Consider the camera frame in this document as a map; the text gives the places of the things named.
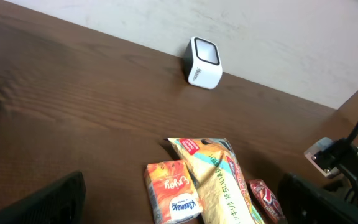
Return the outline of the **large yellow snack bag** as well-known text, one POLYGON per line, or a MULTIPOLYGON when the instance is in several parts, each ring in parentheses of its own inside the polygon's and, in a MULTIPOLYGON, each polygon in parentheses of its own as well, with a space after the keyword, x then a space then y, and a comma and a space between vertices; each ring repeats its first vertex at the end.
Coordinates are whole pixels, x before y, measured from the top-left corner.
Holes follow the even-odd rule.
POLYGON ((227 139, 169 138, 194 177, 205 223, 263 223, 227 139))

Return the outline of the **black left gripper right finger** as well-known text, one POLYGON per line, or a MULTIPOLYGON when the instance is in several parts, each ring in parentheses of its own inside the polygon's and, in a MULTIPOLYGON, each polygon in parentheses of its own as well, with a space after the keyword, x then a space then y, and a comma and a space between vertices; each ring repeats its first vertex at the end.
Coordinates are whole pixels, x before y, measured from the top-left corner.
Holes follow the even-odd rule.
POLYGON ((287 223, 358 224, 358 208, 293 174, 278 185, 278 201, 287 223))

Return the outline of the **small orange snack box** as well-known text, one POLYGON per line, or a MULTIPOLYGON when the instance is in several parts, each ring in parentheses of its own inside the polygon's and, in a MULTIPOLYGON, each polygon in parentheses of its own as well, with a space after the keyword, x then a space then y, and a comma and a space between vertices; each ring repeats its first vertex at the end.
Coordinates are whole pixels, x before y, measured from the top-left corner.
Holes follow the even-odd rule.
POLYGON ((155 224, 184 223, 202 213, 203 206, 183 160, 148 164, 144 177, 155 224))

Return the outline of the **red Top chocolate bar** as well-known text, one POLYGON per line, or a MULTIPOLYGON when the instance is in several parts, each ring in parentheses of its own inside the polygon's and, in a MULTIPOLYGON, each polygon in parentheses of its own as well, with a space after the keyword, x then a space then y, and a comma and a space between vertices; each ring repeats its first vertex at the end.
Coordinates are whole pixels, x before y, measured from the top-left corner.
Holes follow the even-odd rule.
POLYGON ((272 222, 288 223, 279 201, 263 180, 250 180, 248 184, 253 196, 272 222))

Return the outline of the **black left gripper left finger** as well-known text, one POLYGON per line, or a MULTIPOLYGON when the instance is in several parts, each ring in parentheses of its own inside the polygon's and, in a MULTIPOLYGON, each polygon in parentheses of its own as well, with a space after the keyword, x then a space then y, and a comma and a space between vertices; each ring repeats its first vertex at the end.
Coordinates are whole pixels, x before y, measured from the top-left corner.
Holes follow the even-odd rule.
POLYGON ((83 173, 72 172, 0 210, 0 224, 81 223, 86 197, 83 173))

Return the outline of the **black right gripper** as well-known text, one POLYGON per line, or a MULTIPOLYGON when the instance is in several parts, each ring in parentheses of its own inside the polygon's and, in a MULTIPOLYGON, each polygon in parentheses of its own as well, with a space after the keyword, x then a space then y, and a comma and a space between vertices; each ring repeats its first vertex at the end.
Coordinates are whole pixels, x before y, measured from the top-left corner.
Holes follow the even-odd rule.
POLYGON ((336 167, 350 181, 358 199, 358 149, 347 139, 340 139, 323 153, 323 164, 336 167))

